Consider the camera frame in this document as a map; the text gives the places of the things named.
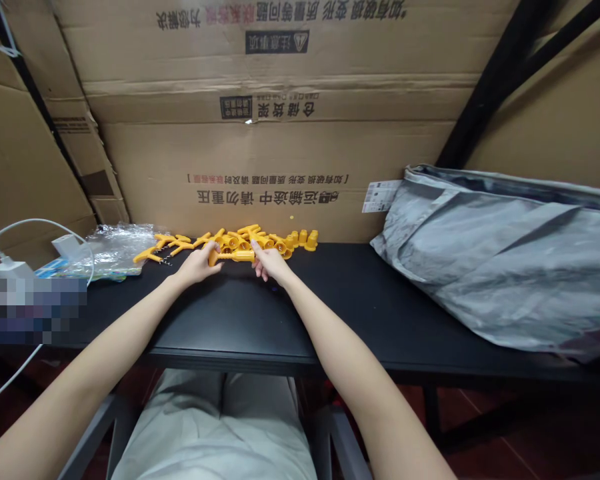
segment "white pants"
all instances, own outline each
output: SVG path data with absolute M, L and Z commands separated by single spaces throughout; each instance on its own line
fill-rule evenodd
M 113 480 L 315 480 L 293 379 L 165 370 Z

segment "white label tag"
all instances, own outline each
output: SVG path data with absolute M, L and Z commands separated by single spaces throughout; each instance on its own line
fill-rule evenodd
M 362 213 L 372 213 L 378 211 L 388 211 L 395 192 L 402 183 L 402 180 L 387 180 L 384 182 L 371 182 L 367 189 L 365 203 L 362 206 Z

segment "person's left hand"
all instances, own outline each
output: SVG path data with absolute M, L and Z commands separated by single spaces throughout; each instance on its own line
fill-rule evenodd
M 209 266 L 209 254 L 213 249 L 218 250 L 218 244 L 210 241 L 203 249 L 194 250 L 178 271 L 173 274 L 173 277 L 182 282 L 185 287 L 188 287 L 218 273 L 222 269 L 222 263 L 218 263 L 213 267 Z

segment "floor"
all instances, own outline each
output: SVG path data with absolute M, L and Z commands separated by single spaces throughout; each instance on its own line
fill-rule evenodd
M 34 361 L 26 374 L 40 386 L 48 385 L 60 367 Z M 138 409 L 146 402 L 160 371 L 134 367 L 118 386 Z M 318 408 L 325 397 L 322 382 L 299 382 L 305 411 Z M 420 419 L 424 421 L 424 402 L 419 387 L 402 385 L 400 390 Z M 443 429 L 452 428 L 511 398 L 508 392 L 476 392 L 439 389 Z M 29 397 L 9 388 L 0 397 L 0 435 L 26 410 Z M 460 479 L 563 480 L 600 471 L 600 403 L 594 407 L 569 407 L 544 416 L 532 425 L 470 450 L 447 457 Z M 102 480 L 107 468 L 107 449 L 103 444 L 83 480 Z

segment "desk leg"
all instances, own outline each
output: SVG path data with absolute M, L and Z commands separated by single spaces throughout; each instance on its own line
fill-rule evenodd
M 437 445 L 444 454 L 466 450 L 478 443 L 505 435 L 524 422 L 572 403 L 574 399 L 556 395 L 523 395 L 444 432 Z
M 425 397 L 425 427 L 429 436 L 437 445 L 442 436 L 438 388 L 424 386 L 422 387 L 422 393 Z

